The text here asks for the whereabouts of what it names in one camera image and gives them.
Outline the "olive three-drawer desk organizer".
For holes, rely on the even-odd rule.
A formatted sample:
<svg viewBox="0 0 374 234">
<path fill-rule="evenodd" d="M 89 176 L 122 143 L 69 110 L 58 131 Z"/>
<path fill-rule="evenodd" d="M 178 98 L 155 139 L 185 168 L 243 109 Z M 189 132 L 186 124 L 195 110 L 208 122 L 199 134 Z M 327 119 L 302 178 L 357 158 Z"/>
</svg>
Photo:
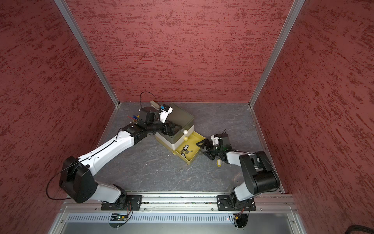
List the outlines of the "olive three-drawer desk organizer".
<svg viewBox="0 0 374 234">
<path fill-rule="evenodd" d="M 174 124 L 173 136 L 164 133 L 156 133 L 156 140 L 165 146 L 173 154 L 182 143 L 184 138 L 189 137 L 194 131 L 194 116 L 174 103 L 167 104 L 172 112 L 166 118 L 167 124 Z"/>
</svg>

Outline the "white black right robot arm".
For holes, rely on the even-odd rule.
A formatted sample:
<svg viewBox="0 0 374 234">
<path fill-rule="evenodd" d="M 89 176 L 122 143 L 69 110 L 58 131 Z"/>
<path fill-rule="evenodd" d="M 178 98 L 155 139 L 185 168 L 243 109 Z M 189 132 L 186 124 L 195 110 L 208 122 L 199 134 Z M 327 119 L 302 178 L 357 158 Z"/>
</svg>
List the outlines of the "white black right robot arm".
<svg viewBox="0 0 374 234">
<path fill-rule="evenodd" d="M 227 133 L 212 135 L 196 145 L 210 160 L 221 160 L 241 168 L 244 183 L 233 189 L 235 201 L 248 200 L 279 189 L 279 176 L 264 151 L 250 153 L 234 150 Z"/>
</svg>

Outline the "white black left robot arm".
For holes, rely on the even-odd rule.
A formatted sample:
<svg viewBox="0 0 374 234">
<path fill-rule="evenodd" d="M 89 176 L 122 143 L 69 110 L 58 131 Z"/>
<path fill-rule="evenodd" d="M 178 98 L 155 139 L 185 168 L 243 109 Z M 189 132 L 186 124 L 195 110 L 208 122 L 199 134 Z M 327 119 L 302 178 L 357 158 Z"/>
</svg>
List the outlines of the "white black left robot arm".
<svg viewBox="0 0 374 234">
<path fill-rule="evenodd" d="M 67 158 L 61 170 L 60 188 L 76 203 L 92 199 L 111 204 L 119 210 L 125 209 L 126 191 L 117 185 L 98 183 L 94 176 L 108 162 L 148 135 L 163 133 L 174 136 L 182 127 L 168 119 L 172 112 L 173 108 L 166 104 L 159 109 L 141 108 L 137 119 L 120 128 L 112 139 L 78 158 Z"/>
</svg>

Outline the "keys with black tags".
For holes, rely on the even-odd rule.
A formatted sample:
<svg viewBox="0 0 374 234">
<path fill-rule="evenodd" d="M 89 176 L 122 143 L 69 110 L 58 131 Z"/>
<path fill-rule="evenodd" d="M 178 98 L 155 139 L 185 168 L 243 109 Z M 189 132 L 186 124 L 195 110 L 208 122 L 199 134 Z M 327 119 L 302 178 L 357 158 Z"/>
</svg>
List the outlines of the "keys with black tags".
<svg viewBox="0 0 374 234">
<path fill-rule="evenodd" d="M 183 149 L 181 150 L 181 156 L 187 159 L 187 154 L 193 152 L 192 150 L 189 150 L 189 145 L 185 145 Z"/>
</svg>

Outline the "beige eraser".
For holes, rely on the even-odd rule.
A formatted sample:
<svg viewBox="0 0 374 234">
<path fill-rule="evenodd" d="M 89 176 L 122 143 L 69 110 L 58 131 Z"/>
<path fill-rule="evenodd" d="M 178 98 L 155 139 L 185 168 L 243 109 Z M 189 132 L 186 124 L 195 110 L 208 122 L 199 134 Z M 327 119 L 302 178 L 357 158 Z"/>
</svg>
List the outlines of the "beige eraser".
<svg viewBox="0 0 374 234">
<path fill-rule="evenodd" d="M 154 100 L 151 100 L 150 104 L 155 109 L 159 109 L 160 108 L 160 105 L 157 102 L 155 102 Z"/>
</svg>

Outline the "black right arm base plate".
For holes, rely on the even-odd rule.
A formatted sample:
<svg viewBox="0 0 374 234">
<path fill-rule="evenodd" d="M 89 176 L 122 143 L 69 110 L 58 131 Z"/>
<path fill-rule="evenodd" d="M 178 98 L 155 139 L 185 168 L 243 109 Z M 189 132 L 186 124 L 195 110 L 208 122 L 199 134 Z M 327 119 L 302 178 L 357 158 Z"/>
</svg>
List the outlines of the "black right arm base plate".
<svg viewBox="0 0 374 234">
<path fill-rule="evenodd" d="M 256 211 L 256 204 L 253 198 L 239 201 L 233 195 L 217 196 L 217 207 L 219 211 Z"/>
</svg>

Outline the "aluminium front rail frame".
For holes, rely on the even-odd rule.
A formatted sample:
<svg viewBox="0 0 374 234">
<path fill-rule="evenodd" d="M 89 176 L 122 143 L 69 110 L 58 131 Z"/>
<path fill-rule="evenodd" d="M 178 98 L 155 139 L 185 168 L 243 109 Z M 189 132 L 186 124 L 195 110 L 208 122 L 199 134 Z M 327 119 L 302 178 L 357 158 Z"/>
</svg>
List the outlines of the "aluminium front rail frame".
<svg viewBox="0 0 374 234">
<path fill-rule="evenodd" d="M 64 202 L 52 234 L 304 234 L 292 195 L 254 199 L 256 211 L 219 211 L 214 192 L 130 192 L 139 211 L 102 211 L 100 201 Z"/>
</svg>

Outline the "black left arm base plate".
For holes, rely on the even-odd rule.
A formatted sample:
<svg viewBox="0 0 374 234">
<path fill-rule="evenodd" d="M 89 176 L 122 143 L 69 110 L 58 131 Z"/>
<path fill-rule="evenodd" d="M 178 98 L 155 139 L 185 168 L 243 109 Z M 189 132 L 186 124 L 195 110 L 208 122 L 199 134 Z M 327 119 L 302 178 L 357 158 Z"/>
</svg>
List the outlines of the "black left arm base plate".
<svg viewBox="0 0 374 234">
<path fill-rule="evenodd" d="M 142 195 L 125 195 L 115 203 L 102 202 L 102 211 L 139 211 L 142 203 Z"/>
</svg>

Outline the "left aluminium corner post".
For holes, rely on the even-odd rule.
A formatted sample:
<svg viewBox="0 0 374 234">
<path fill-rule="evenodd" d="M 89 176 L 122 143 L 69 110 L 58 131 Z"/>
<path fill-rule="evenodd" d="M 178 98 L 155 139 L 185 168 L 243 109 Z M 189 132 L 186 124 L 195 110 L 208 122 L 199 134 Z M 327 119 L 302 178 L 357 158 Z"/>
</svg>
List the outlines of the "left aluminium corner post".
<svg viewBox="0 0 374 234">
<path fill-rule="evenodd" d="M 93 51 L 91 50 L 88 42 L 86 41 L 78 23 L 76 22 L 68 4 L 66 1 L 63 0 L 54 0 L 55 4 L 57 5 L 60 13 L 62 14 L 63 18 L 65 19 L 66 23 L 68 24 L 70 30 L 72 31 L 73 35 L 75 36 L 76 40 L 78 41 L 79 45 L 81 46 L 86 58 L 90 62 L 92 68 L 94 69 L 96 75 L 98 76 L 99 80 L 101 81 L 102 85 L 104 86 L 107 94 L 110 96 L 112 102 L 114 103 L 115 107 L 118 108 L 120 106 L 120 101 L 115 94 L 112 86 L 110 85 L 104 71 L 99 65 Z"/>
</svg>

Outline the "aluminium corner post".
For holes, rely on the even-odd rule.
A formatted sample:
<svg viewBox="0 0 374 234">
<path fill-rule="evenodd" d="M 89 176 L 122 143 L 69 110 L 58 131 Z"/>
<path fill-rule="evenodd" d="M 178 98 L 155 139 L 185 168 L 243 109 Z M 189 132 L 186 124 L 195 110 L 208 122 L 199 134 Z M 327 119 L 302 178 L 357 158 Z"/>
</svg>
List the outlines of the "aluminium corner post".
<svg viewBox="0 0 374 234">
<path fill-rule="evenodd" d="M 254 93 L 253 93 L 253 95 L 252 95 L 252 97 L 249 101 L 249 107 L 251 109 L 254 109 L 255 103 L 256 103 L 256 101 L 257 101 L 257 99 L 258 99 L 267 79 L 268 79 L 268 76 L 270 75 L 270 73 L 272 71 L 273 66 L 275 65 L 275 63 L 277 61 L 277 58 L 278 58 L 278 56 L 279 56 L 287 38 L 288 38 L 289 33 L 291 32 L 291 29 L 292 29 L 298 15 L 299 15 L 300 11 L 301 11 L 304 3 L 305 3 L 305 0 L 294 0 L 293 1 L 293 4 L 290 8 L 290 11 L 289 11 L 289 13 L 286 17 L 286 20 L 283 24 L 283 27 L 280 31 L 280 34 L 279 34 L 278 38 L 277 38 L 277 41 L 274 45 L 274 48 L 271 52 L 271 55 L 270 55 L 269 59 L 268 59 L 268 62 L 266 64 L 266 66 L 264 68 L 264 71 L 263 71 L 263 73 L 260 77 L 260 80 L 259 80 L 259 82 L 258 82 L 258 84 L 255 88 L 255 91 L 254 91 Z"/>
<path fill-rule="evenodd" d="M 99 80 L 101 81 L 102 85 L 104 86 L 107 94 L 110 96 L 112 102 L 114 103 L 115 107 L 118 108 L 120 106 L 120 101 L 115 94 L 112 86 L 110 85 L 104 71 L 99 65 L 93 51 L 91 50 L 88 42 L 86 41 L 78 23 L 76 22 L 68 4 L 66 1 L 63 0 L 54 0 L 55 4 L 57 5 L 60 13 L 62 14 L 63 18 L 65 19 L 66 23 L 68 24 L 70 30 L 72 31 L 73 35 L 75 36 L 76 40 L 78 41 L 79 45 L 81 46 L 86 58 L 90 62 L 92 68 L 94 69 L 96 75 L 98 76 Z"/>
</svg>

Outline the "right aluminium corner post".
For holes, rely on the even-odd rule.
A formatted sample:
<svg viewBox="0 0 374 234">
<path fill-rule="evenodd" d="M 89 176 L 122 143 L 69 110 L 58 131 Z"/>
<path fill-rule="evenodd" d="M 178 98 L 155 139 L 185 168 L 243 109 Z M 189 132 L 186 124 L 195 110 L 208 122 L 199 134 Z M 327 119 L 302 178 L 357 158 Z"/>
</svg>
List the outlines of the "right aluminium corner post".
<svg viewBox="0 0 374 234">
<path fill-rule="evenodd" d="M 254 109 L 255 103 L 256 103 L 256 101 L 257 101 L 257 99 L 258 99 L 267 79 L 268 79 L 268 76 L 270 75 L 270 73 L 272 71 L 273 66 L 275 65 L 275 63 L 277 61 L 277 58 L 278 58 L 278 56 L 279 56 L 287 38 L 288 38 L 289 33 L 291 32 L 291 29 L 292 29 L 298 15 L 299 15 L 300 11 L 301 11 L 304 3 L 305 3 L 305 0 L 294 0 L 293 1 L 293 4 L 290 8 L 290 11 L 289 11 L 289 13 L 286 17 L 286 20 L 283 24 L 283 27 L 280 31 L 280 34 L 279 34 L 278 38 L 277 38 L 277 41 L 274 45 L 274 48 L 271 52 L 271 55 L 270 55 L 269 59 L 268 59 L 268 62 L 266 64 L 266 66 L 264 68 L 264 71 L 263 71 L 263 73 L 260 77 L 260 80 L 259 80 L 259 82 L 258 82 L 258 84 L 255 88 L 255 91 L 254 91 L 254 93 L 253 93 L 253 95 L 252 95 L 252 97 L 249 101 L 249 107 L 251 109 Z"/>
</svg>

